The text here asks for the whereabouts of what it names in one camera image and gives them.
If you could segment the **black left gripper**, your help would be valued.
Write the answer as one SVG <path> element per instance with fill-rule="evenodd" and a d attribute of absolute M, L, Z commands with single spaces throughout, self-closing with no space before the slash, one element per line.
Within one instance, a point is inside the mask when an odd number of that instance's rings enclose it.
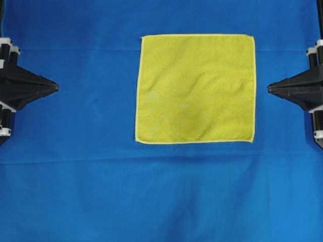
<path fill-rule="evenodd" d="M 1 145 L 14 132 L 17 110 L 22 110 L 27 104 L 55 92 L 57 83 L 22 67 L 10 65 L 11 53 L 14 64 L 20 55 L 20 49 L 13 46 L 10 38 L 1 37 Z M 14 85 L 36 85 L 45 87 L 5 87 L 6 81 Z"/>

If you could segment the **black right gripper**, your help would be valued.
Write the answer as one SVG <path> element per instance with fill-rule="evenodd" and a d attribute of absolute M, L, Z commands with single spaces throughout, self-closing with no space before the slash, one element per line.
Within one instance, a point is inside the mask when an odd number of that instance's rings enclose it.
<path fill-rule="evenodd" d="M 268 93 L 282 99 L 286 99 L 299 105 L 304 111 L 309 111 L 312 117 L 313 138 L 316 144 L 322 148 L 322 39 L 319 39 L 314 47 L 310 47 L 306 54 L 309 59 L 310 69 L 290 78 L 269 84 Z M 310 97 L 310 93 L 293 94 L 275 88 L 305 87 L 319 84 L 321 93 Z"/>

